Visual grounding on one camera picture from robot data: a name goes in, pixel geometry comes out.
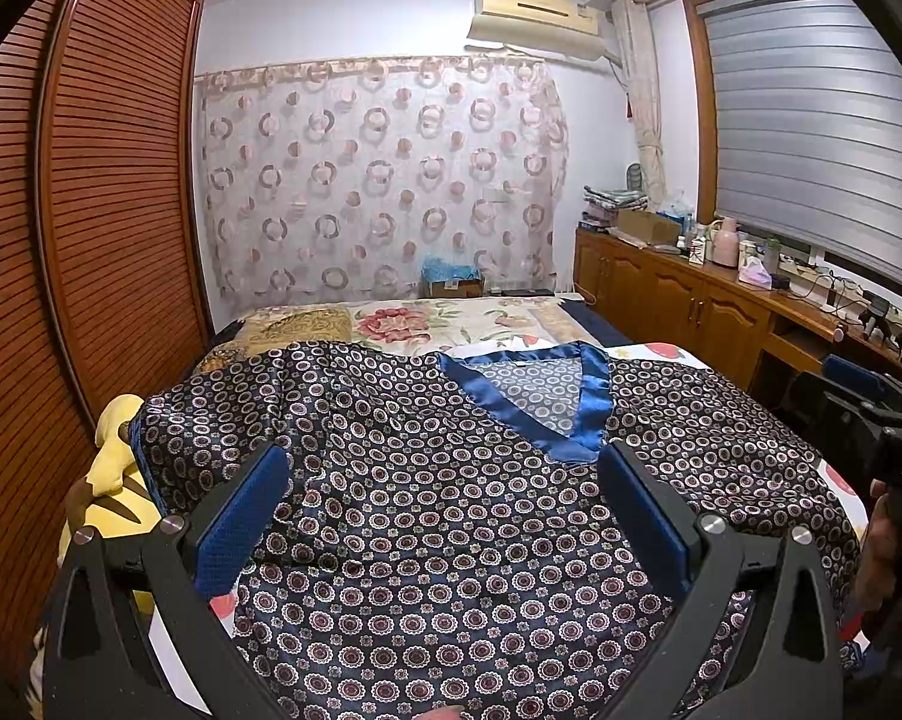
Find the person's right hand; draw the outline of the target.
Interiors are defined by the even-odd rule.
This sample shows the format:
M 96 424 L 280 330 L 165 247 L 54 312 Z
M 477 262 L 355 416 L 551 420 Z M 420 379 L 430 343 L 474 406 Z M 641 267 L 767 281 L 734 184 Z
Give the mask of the person's right hand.
M 902 551 L 902 532 L 889 514 L 892 502 L 889 486 L 874 479 L 871 496 L 874 510 L 862 542 L 855 582 L 855 600 L 863 613 L 878 610 L 883 600 L 894 593 L 897 582 L 895 557 Z

